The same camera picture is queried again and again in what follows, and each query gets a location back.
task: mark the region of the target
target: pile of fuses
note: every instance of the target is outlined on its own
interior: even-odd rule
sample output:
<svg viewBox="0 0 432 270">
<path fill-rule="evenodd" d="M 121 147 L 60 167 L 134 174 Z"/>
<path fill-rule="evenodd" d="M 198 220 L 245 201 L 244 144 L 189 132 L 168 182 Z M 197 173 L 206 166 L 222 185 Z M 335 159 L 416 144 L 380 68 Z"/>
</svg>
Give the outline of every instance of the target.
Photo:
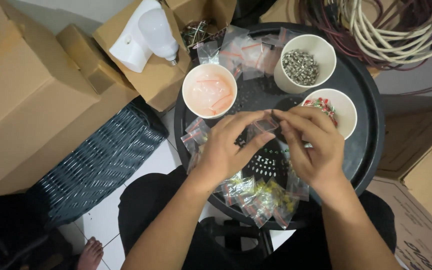
<svg viewBox="0 0 432 270">
<path fill-rule="evenodd" d="M 247 142 L 264 132 L 274 132 L 279 127 L 270 114 L 263 119 L 255 120 L 247 127 Z M 187 173 L 195 168 L 204 151 L 210 128 L 198 117 L 186 129 L 187 134 L 181 137 L 184 146 L 191 154 Z M 261 228 L 271 217 L 274 217 L 281 228 L 286 229 L 298 208 L 300 200 L 309 201 L 309 186 L 301 180 L 291 163 L 288 169 L 286 188 L 281 187 L 274 177 L 265 182 L 262 178 L 256 181 L 255 176 L 243 178 L 242 171 L 224 180 L 213 193 L 220 192 L 227 206 L 238 205 L 243 214 L 254 220 Z"/>
<path fill-rule="evenodd" d="M 237 80 L 270 77 L 283 51 L 284 45 L 297 34 L 281 28 L 279 35 L 268 34 L 251 38 L 249 30 L 230 25 L 226 29 L 221 49 L 217 41 L 198 43 L 194 46 L 198 52 L 200 64 L 219 64 L 231 72 Z"/>
</svg>

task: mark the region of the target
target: white cable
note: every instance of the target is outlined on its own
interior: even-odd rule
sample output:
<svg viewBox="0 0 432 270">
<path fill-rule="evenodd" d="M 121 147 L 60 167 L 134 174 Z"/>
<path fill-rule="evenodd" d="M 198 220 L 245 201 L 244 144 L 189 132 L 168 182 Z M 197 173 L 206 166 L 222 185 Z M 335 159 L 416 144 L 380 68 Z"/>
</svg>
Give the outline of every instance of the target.
<svg viewBox="0 0 432 270">
<path fill-rule="evenodd" d="M 432 50 L 427 50 L 432 45 L 432 14 L 413 31 L 397 32 L 375 28 L 362 11 L 362 0 L 338 0 L 338 6 L 357 45 L 369 57 L 394 64 L 417 63 L 432 57 Z M 389 43 L 399 40 L 413 41 L 396 47 Z"/>
</svg>

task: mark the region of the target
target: white paper cup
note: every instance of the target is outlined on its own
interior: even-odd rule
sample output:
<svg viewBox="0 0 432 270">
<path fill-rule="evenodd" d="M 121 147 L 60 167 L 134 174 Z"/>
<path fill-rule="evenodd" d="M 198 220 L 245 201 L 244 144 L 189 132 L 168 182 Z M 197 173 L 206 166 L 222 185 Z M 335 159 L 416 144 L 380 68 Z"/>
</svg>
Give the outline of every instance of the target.
<svg viewBox="0 0 432 270">
<path fill-rule="evenodd" d="M 227 109 L 225 109 L 223 112 L 221 112 L 219 114 L 211 115 L 211 116 L 201 115 L 201 114 L 195 112 L 195 110 L 193 108 L 191 108 L 191 106 L 187 102 L 188 91 L 192 91 L 191 86 L 198 79 L 200 79 L 201 76 L 207 75 L 207 74 L 214 74 L 214 75 L 218 75 L 218 76 L 223 77 L 225 79 L 225 81 L 229 84 L 229 86 L 231 87 L 231 90 L 233 91 L 233 94 L 234 94 L 231 105 Z M 191 112 L 193 112 L 193 114 L 196 114 L 197 116 L 204 118 L 204 119 L 215 119 L 215 118 L 218 118 L 218 117 L 224 115 L 233 106 L 234 101 L 236 101 L 236 96 L 238 95 L 238 86 L 236 84 L 236 80 L 234 79 L 233 74 L 231 74 L 231 72 L 229 70 L 227 70 L 225 67 L 218 65 L 218 64 L 201 64 L 201 65 L 193 68 L 186 75 L 186 77 L 184 78 L 184 81 L 183 81 L 182 91 L 183 91 L 184 103 L 186 104 L 186 107 L 188 107 L 191 110 Z"/>
<path fill-rule="evenodd" d="M 309 94 L 298 106 L 303 106 L 305 101 L 318 98 L 328 99 L 334 106 L 337 130 L 346 140 L 353 134 L 358 122 L 358 114 L 353 101 L 343 92 L 335 89 L 320 89 Z"/>
<path fill-rule="evenodd" d="M 314 85 L 301 85 L 293 82 L 283 69 L 281 59 L 284 54 L 295 49 L 300 49 L 314 56 L 319 66 L 319 76 Z M 274 68 L 274 81 L 279 89 L 289 94 L 300 94 L 326 82 L 336 68 L 336 52 L 333 46 L 322 37 L 314 34 L 303 34 L 290 40 L 283 48 L 281 57 Z"/>
</svg>

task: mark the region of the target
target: perforated tray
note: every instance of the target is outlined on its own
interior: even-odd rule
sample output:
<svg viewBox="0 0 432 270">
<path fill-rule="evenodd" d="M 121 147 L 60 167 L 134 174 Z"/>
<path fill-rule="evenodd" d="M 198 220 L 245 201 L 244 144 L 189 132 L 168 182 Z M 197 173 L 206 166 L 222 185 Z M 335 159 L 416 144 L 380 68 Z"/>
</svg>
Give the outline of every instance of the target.
<svg viewBox="0 0 432 270">
<path fill-rule="evenodd" d="M 260 23 L 248 29 L 250 30 L 249 34 L 254 38 L 267 34 L 279 34 L 280 27 L 285 27 L 299 34 L 314 34 L 324 37 L 324 34 L 315 28 L 294 23 Z M 307 95 L 317 89 L 337 89 L 348 95 L 356 106 L 357 125 L 351 137 L 345 142 L 343 171 L 351 181 L 358 196 L 366 189 L 375 174 L 381 157 L 385 124 L 378 88 L 368 70 L 358 59 L 337 53 L 337 65 L 331 78 L 319 87 L 309 89 L 302 94 L 295 95 L 283 92 L 277 87 L 273 77 L 243 81 L 241 76 L 237 81 L 237 86 L 237 98 L 228 114 L 265 109 L 288 110 L 302 102 Z M 190 154 L 179 138 L 184 135 L 184 129 L 195 120 L 196 115 L 184 104 L 181 91 L 177 97 L 174 117 L 177 151 L 183 166 L 187 168 Z M 212 127 L 220 119 L 205 121 Z M 287 145 L 278 130 L 276 137 L 277 139 L 270 141 L 253 156 L 243 169 L 243 175 L 245 177 L 255 175 L 256 180 L 262 177 L 265 181 L 274 176 L 282 187 L 286 187 L 287 160 L 289 157 L 288 153 L 285 152 Z M 245 138 L 246 131 L 239 136 L 237 143 L 243 146 Z M 299 204 L 288 230 L 302 228 L 309 224 L 315 215 L 320 214 L 320 198 L 312 189 L 310 195 L 309 202 Z M 229 217 L 245 224 L 254 225 L 253 220 L 245 217 L 238 206 L 226 206 L 220 193 L 211 195 L 209 201 Z M 273 218 L 264 227 L 270 230 L 281 230 Z"/>
</svg>

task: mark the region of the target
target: bundle of wires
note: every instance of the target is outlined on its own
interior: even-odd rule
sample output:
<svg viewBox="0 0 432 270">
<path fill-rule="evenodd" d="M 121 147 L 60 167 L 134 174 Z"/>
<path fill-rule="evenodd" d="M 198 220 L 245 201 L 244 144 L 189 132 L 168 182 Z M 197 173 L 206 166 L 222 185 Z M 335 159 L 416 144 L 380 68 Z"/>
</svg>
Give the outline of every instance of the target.
<svg viewBox="0 0 432 270">
<path fill-rule="evenodd" d="M 299 16 L 302 24 L 308 21 L 324 31 L 338 51 L 379 70 L 412 70 L 432 57 L 432 0 L 395 0 L 386 11 L 380 0 L 372 1 L 378 8 L 373 23 L 362 11 L 362 0 L 337 0 L 328 6 L 325 0 L 301 0 Z M 384 29 L 396 16 L 399 23 Z"/>
</svg>

